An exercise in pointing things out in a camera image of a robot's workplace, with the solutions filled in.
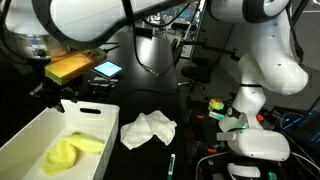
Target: white cloth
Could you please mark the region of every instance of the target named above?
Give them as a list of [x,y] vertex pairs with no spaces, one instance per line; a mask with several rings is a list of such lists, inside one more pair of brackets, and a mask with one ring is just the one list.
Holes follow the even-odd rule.
[[154,111],[149,115],[140,113],[134,122],[121,127],[121,142],[131,150],[156,135],[165,145],[169,145],[175,135],[176,126],[177,124],[161,111]]

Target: pen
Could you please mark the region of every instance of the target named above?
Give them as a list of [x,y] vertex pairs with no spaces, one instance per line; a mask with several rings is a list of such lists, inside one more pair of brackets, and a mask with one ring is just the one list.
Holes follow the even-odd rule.
[[174,168],[174,161],[175,160],[176,160],[176,155],[175,154],[171,154],[167,180],[172,180],[172,174],[173,174],[173,168]]

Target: white plastic bin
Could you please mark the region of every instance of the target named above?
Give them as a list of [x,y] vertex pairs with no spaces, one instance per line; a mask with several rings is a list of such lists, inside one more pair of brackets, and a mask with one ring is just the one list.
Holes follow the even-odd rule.
[[[62,105],[65,113],[45,109],[0,149],[1,180],[103,179],[118,132],[119,107],[68,100],[62,100]],[[82,112],[85,109],[101,113]],[[75,166],[54,176],[42,173],[39,166],[47,150],[75,131],[103,140],[103,152],[80,152]]]

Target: tablet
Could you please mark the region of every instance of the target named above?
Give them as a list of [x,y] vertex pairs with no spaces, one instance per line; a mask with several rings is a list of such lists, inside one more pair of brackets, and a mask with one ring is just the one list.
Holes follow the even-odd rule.
[[110,79],[119,74],[123,69],[123,67],[115,64],[114,62],[111,62],[110,60],[104,61],[98,66],[92,68],[95,73],[107,79]]

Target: black tabletop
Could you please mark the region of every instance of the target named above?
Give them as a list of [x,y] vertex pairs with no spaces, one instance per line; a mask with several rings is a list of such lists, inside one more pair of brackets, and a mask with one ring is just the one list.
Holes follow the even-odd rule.
[[[102,96],[96,101],[120,106],[118,135],[105,179],[166,179],[172,153],[176,154],[173,179],[191,179],[173,66],[163,76],[155,77],[137,63],[132,34],[118,33],[109,42],[119,43],[120,48],[109,52],[108,60],[125,70],[119,74],[119,82],[114,88],[97,89]],[[137,37],[137,49],[141,62],[159,73],[173,62],[170,42],[166,39]],[[155,110],[177,123],[174,139],[166,146],[154,136],[130,151],[120,142],[121,127],[133,122],[139,113],[148,114]]]

